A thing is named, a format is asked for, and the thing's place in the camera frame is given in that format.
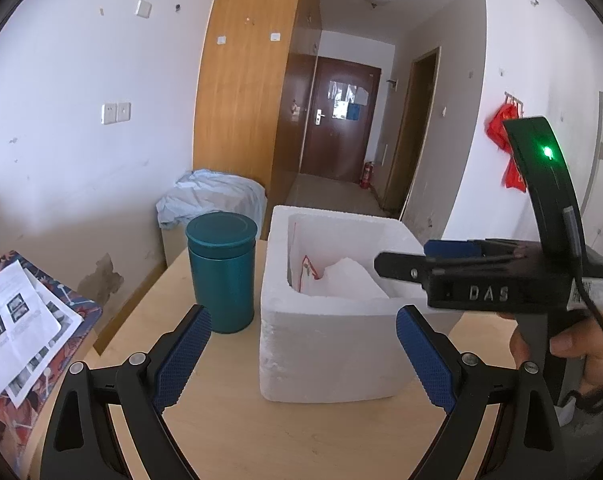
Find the door handle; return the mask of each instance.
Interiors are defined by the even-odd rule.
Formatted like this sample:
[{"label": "door handle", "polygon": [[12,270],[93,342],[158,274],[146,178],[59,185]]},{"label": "door handle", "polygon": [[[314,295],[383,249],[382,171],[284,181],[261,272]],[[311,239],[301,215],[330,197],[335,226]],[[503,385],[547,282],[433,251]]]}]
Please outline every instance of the door handle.
[{"label": "door handle", "polygon": [[317,126],[319,126],[321,124],[322,117],[326,117],[326,116],[323,113],[321,113],[321,110],[317,110],[317,116],[315,117],[315,124]]}]

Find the barcode sticker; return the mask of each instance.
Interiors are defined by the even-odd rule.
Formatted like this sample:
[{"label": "barcode sticker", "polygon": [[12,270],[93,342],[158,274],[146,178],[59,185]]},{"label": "barcode sticker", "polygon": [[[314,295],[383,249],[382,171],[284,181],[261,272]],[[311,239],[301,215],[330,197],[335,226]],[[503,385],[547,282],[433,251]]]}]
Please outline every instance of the barcode sticker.
[{"label": "barcode sticker", "polygon": [[[603,310],[603,278],[584,278],[585,291],[590,296],[597,308]],[[573,280],[573,286],[570,289],[570,298],[566,310],[576,310],[578,308],[587,308],[584,300],[579,295],[577,284]]]}]

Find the fire extinguisher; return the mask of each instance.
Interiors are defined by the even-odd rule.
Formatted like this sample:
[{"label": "fire extinguisher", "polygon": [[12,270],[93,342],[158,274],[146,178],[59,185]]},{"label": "fire extinguisher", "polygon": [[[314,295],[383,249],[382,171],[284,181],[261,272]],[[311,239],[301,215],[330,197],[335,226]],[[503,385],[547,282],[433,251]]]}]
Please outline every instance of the fire extinguisher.
[{"label": "fire extinguisher", "polygon": [[361,181],[359,183],[359,187],[362,189],[369,189],[371,187],[371,180],[373,179],[373,167],[374,164],[372,162],[367,162],[363,167],[363,175],[361,176]]}]

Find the wooden cabinet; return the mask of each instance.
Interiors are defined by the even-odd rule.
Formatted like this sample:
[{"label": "wooden cabinet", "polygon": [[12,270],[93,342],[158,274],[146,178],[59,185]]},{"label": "wooden cabinet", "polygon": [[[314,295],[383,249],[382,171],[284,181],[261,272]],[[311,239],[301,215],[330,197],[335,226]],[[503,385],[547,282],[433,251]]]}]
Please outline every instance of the wooden cabinet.
[{"label": "wooden cabinet", "polygon": [[319,0],[213,4],[195,107],[194,167],[256,180],[266,188],[268,216],[298,172],[320,37]]}]

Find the human hand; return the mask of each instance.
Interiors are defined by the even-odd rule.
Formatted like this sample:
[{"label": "human hand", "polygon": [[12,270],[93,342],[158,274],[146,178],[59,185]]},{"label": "human hand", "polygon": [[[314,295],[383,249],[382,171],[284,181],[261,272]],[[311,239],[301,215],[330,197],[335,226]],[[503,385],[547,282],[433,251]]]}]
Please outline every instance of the human hand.
[{"label": "human hand", "polygon": [[[513,319],[512,316],[501,316]],[[517,368],[531,358],[531,349],[521,337],[519,328],[510,338],[510,352]],[[584,396],[603,386],[603,332],[594,317],[583,320],[550,340],[550,353],[565,359],[586,357],[584,377],[579,393]]]}]

